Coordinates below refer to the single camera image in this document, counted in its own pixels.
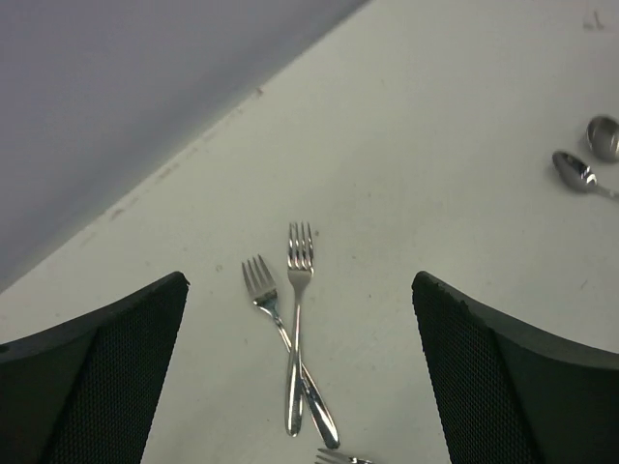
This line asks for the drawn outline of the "steel fork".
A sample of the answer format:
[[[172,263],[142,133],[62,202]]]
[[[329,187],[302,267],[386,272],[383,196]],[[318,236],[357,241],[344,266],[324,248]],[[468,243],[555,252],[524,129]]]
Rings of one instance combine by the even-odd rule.
[[[371,460],[350,456],[334,449],[318,449],[315,462],[328,464],[373,464]]]
[[[313,276],[313,240],[308,222],[291,222],[288,231],[287,275],[294,292],[291,348],[286,373],[285,429],[296,437],[303,415],[302,301]]]
[[[291,341],[278,312],[277,285],[264,259],[260,255],[254,256],[242,264],[242,271],[253,304],[274,321],[286,350],[290,351]],[[304,365],[302,365],[302,385],[304,399],[325,447],[331,450],[338,449],[340,439],[335,422],[310,372]]]

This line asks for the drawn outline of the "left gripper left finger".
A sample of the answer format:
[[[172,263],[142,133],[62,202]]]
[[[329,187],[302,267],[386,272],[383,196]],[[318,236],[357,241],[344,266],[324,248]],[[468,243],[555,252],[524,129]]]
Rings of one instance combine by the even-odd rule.
[[[1,346],[4,463],[138,463],[190,284],[173,272]]]

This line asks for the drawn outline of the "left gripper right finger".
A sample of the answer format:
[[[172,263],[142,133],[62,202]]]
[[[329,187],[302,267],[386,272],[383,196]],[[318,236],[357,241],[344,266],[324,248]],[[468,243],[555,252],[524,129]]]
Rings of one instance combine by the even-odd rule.
[[[427,272],[412,304],[454,463],[615,463],[618,356],[538,329]]]

